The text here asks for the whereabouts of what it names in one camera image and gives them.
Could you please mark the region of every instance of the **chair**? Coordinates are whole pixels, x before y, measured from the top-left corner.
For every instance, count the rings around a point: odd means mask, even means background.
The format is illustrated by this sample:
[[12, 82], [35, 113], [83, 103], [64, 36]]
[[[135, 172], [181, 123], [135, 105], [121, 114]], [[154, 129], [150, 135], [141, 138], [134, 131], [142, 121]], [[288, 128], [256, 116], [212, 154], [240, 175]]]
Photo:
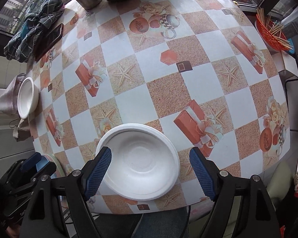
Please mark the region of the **chair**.
[[[273, 173], [268, 186], [266, 187], [275, 208], [278, 207], [280, 202], [286, 196], [292, 181], [293, 176], [288, 164], [285, 161], [280, 162], [275, 172]], [[223, 238], [232, 237], [240, 207], [240, 201], [240, 196], [234, 198], [231, 214]], [[201, 231], [208, 218], [209, 215], [206, 215], [203, 218], [200, 218], [195, 222], [189, 224], [190, 238], [199, 238], [201, 236]]]

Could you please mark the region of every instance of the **table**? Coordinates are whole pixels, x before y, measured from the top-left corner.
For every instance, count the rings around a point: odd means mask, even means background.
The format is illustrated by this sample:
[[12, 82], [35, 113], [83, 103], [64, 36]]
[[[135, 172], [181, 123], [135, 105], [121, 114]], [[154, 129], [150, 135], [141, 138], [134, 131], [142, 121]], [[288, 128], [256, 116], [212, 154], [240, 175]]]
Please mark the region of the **table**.
[[93, 212], [132, 214], [207, 201], [188, 159], [198, 146], [220, 169], [249, 178], [290, 147], [283, 87], [263, 40], [231, 0], [72, 0], [64, 34], [28, 76], [40, 89], [29, 116], [36, 151], [66, 174], [92, 159], [123, 123], [156, 128], [174, 144], [180, 175], [153, 201], [122, 198], [104, 183]]

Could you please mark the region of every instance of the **beige cloth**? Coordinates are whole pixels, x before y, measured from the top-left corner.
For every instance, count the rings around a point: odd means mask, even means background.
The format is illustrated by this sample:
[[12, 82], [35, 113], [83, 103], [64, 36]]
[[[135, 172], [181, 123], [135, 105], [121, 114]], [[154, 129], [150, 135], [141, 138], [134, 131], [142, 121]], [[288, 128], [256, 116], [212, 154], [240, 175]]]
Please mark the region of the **beige cloth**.
[[28, 119], [21, 119], [18, 114], [18, 93], [25, 78], [25, 73], [15, 76], [5, 92], [0, 95], [0, 111], [19, 118], [13, 130], [13, 137], [16, 141], [23, 141], [31, 136]]
[[0, 111], [7, 114], [17, 114], [18, 93], [22, 81], [26, 78], [25, 73], [20, 73], [14, 77], [5, 92], [0, 96]]

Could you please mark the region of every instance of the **white bowl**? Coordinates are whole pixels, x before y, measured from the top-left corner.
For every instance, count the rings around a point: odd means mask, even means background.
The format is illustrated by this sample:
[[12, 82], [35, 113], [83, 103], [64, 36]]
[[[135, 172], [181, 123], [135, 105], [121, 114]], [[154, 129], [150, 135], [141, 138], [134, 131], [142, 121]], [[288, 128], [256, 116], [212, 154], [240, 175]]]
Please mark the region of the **white bowl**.
[[150, 126], [127, 123], [114, 127], [100, 139], [96, 154], [103, 146], [112, 153], [104, 182], [125, 198], [153, 200], [177, 181], [178, 153], [165, 135]]
[[33, 79], [27, 77], [21, 84], [18, 93], [18, 113], [25, 119], [37, 107], [39, 101], [39, 90], [33, 84]]

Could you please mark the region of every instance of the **bowl rim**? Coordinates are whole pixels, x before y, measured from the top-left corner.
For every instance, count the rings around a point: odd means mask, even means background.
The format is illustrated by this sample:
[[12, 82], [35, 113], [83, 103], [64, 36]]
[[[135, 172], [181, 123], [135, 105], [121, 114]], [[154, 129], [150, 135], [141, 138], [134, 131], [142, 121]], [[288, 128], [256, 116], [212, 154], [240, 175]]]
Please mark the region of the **bowl rim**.
[[113, 129], [110, 129], [108, 132], [106, 132], [104, 134], [104, 136], [100, 139], [100, 141], [96, 147], [95, 157], [98, 154], [98, 152], [100, 151], [100, 149], [103, 147], [103, 145], [106, 144], [108, 142], [108, 140], [110, 140], [114, 135], [121, 133], [121, 132], [130, 131], [130, 130], [148, 133], [150, 135], [155, 136], [160, 141], [162, 141], [168, 147], [170, 152], [172, 153], [172, 157], [173, 157], [173, 160], [176, 165], [175, 171], [177, 171], [177, 174], [173, 176], [172, 181], [170, 182], [170, 185], [168, 187], [166, 187], [163, 190], [163, 192], [152, 193], [153, 196], [151, 196], [150, 198], [148, 196], [146, 198], [139, 198], [139, 197], [135, 198], [132, 196], [133, 195], [132, 193], [128, 193], [128, 195], [127, 195], [127, 194], [123, 194], [123, 193], [117, 191], [110, 183], [108, 183], [108, 180], [106, 178], [107, 175], [104, 176], [103, 181], [110, 189], [112, 189], [118, 195], [123, 196], [124, 198], [128, 198], [131, 200], [137, 200], [137, 201], [151, 201], [151, 200], [160, 198], [161, 196], [163, 196], [164, 194], [166, 194], [167, 192], [169, 192], [172, 189], [172, 187], [177, 182], [177, 179], [180, 174], [180, 159], [179, 159], [178, 152], [177, 152], [176, 148], [174, 147], [174, 145], [172, 144], [172, 142], [160, 131], [156, 130], [155, 128], [153, 128], [151, 126], [139, 124], [139, 123], [125, 123], [125, 124], [118, 125], [118, 126], [114, 127]]
[[[31, 82], [31, 87], [32, 87], [32, 98], [31, 98], [31, 106], [30, 108], [28, 109], [27, 113], [25, 115], [21, 115], [21, 110], [20, 110], [20, 92], [22, 91], [22, 87], [24, 85], [24, 83], [26, 83], [27, 81], [30, 81]], [[18, 92], [18, 100], [17, 100], [17, 105], [18, 105], [18, 114], [19, 116], [22, 118], [22, 119], [26, 119], [29, 114], [30, 114], [30, 110], [31, 110], [31, 107], [32, 107], [32, 104], [33, 104], [33, 98], [34, 98], [34, 82], [33, 82], [33, 79], [31, 77], [27, 77], [25, 78], [23, 81], [22, 81], [22, 84], [20, 86], [20, 89], [19, 89], [19, 92]]]

